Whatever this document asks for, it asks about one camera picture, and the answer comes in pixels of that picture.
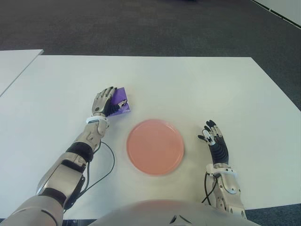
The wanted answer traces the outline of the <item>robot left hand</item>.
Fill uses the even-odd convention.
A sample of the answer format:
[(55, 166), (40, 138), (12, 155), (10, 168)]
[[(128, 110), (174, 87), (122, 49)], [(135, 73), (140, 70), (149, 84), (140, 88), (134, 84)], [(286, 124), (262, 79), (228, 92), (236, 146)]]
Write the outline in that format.
[(122, 107), (127, 104), (127, 99), (120, 100), (118, 103), (113, 103), (112, 99), (117, 87), (108, 87), (98, 93), (92, 105), (92, 116), (108, 117), (117, 113)]

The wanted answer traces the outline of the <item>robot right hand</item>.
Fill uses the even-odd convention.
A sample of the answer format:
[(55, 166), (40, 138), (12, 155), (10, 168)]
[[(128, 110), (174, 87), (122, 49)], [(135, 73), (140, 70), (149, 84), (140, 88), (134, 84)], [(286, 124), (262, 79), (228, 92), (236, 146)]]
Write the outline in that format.
[(213, 120), (206, 122), (202, 134), (198, 135), (198, 138), (208, 144), (213, 165), (229, 164), (229, 152), (223, 134)]

